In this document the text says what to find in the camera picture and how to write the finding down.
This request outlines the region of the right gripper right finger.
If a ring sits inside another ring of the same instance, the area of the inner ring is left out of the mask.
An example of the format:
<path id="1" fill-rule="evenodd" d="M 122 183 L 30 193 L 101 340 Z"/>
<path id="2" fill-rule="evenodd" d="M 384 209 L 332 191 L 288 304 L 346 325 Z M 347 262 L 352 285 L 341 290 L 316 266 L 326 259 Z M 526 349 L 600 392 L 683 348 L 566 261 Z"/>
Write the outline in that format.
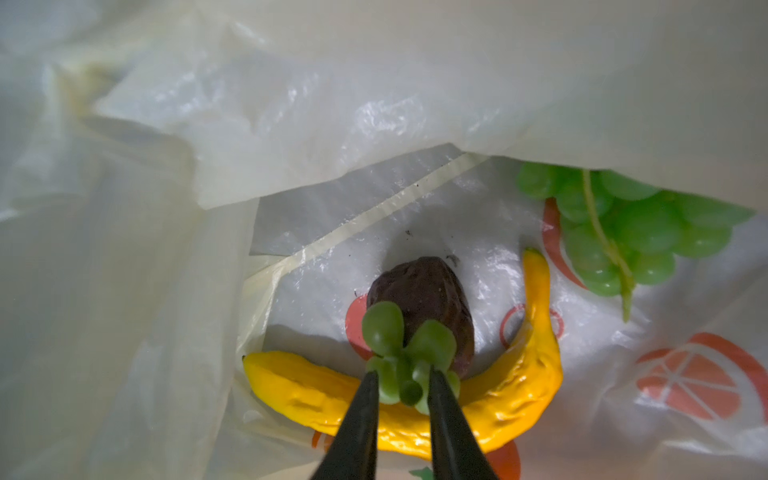
<path id="1" fill-rule="evenodd" d="M 436 480 L 496 480 L 443 372 L 430 370 L 428 407 Z"/>

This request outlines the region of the green fake grapes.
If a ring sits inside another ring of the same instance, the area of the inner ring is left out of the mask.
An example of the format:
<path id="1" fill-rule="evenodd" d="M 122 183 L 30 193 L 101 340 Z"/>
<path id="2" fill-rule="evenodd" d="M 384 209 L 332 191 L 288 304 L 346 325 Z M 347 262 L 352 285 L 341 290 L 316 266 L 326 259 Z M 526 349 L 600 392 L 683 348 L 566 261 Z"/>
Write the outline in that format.
<path id="1" fill-rule="evenodd" d="M 719 254 L 755 214 L 613 170 L 525 162 L 516 184 L 545 204 L 542 238 L 552 263 L 588 292 L 619 298 L 624 321 L 637 287 L 669 280 L 680 258 Z"/>

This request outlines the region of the cream plastic bag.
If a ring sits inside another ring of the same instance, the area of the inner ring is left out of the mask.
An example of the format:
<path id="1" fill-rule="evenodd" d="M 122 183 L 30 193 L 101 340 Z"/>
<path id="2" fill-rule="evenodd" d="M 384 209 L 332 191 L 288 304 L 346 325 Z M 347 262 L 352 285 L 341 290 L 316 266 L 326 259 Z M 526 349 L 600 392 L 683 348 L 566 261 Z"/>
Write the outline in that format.
<path id="1" fill-rule="evenodd" d="M 754 210 L 715 256 L 583 288 L 529 162 Z M 304 479 L 329 437 L 252 394 L 364 370 L 383 270 L 450 264 L 479 373 L 543 249 L 564 381 L 521 479 L 767 475 L 763 1 L 5 1 L 1 475 Z"/>

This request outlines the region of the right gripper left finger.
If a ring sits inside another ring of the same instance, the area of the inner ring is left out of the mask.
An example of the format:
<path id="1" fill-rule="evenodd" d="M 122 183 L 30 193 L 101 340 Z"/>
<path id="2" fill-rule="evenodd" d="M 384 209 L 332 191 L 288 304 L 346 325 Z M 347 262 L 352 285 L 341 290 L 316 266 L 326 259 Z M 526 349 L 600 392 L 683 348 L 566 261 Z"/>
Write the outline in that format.
<path id="1" fill-rule="evenodd" d="M 337 435 L 312 480 L 367 480 L 376 477 L 379 379 L 368 372 L 350 404 Z"/>

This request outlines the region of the yellow fake banana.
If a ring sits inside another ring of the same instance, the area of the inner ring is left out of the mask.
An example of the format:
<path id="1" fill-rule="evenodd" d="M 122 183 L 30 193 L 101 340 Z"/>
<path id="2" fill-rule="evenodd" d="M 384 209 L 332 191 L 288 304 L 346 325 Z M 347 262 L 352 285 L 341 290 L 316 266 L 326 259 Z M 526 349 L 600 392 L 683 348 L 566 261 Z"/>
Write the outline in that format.
<path id="1" fill-rule="evenodd" d="M 513 344 L 484 372 L 462 381 L 458 403 L 485 452 L 529 430 L 563 381 L 560 350 L 550 319 L 550 271 L 545 257 L 522 257 L 525 317 Z M 243 367 L 255 396 L 289 420 L 338 437 L 360 379 L 288 352 L 251 353 Z"/>

